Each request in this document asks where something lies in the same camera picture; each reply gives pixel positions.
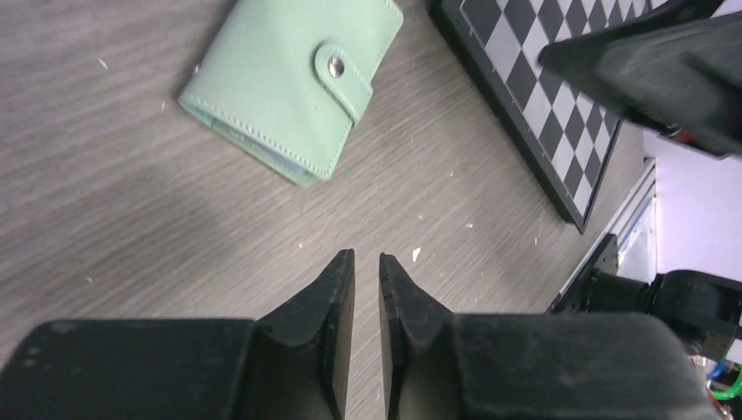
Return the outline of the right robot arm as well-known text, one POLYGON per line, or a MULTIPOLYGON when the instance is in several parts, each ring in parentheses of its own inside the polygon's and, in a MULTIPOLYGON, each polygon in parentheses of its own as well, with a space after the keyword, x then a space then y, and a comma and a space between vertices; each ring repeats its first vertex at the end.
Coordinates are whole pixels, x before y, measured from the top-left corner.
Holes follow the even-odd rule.
MULTIPOLYGON (((621 119, 710 158, 741 154, 741 15, 717 1, 668 1, 612 28, 547 45, 539 63, 621 119)), ((694 270, 651 283, 605 266, 608 235, 550 311, 638 312, 690 354, 740 362, 741 286, 694 270)))

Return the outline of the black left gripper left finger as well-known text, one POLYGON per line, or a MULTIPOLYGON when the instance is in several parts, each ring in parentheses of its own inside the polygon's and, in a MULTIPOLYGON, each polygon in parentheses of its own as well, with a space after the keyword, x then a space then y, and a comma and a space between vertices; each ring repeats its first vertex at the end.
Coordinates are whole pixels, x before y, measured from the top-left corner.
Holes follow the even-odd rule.
POLYGON ((62 319, 1 371, 4 419, 341 419, 354 252, 259 318, 62 319))

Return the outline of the mint green card holder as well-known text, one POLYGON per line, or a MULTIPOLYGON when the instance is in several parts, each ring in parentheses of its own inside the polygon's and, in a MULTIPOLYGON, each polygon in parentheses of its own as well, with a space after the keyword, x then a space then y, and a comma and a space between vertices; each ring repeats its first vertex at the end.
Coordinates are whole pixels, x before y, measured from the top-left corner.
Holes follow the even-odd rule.
POLYGON ((392 1, 239 1, 179 104, 292 183, 329 179, 402 24, 392 1))

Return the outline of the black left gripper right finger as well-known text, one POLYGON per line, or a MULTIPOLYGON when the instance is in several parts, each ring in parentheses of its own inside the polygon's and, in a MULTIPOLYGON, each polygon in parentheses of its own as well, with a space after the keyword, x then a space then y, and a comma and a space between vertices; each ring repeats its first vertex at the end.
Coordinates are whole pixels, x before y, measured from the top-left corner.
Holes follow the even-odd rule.
POLYGON ((717 419, 679 339, 638 313, 455 313, 379 259, 389 419, 717 419))

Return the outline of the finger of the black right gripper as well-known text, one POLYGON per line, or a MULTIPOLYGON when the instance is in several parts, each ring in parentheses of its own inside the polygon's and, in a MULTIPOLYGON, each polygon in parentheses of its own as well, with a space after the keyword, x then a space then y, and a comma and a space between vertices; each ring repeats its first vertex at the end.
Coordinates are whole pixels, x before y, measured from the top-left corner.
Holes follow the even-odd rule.
POLYGON ((667 1, 547 45, 543 69, 620 118, 714 158, 741 155, 741 14, 667 1))

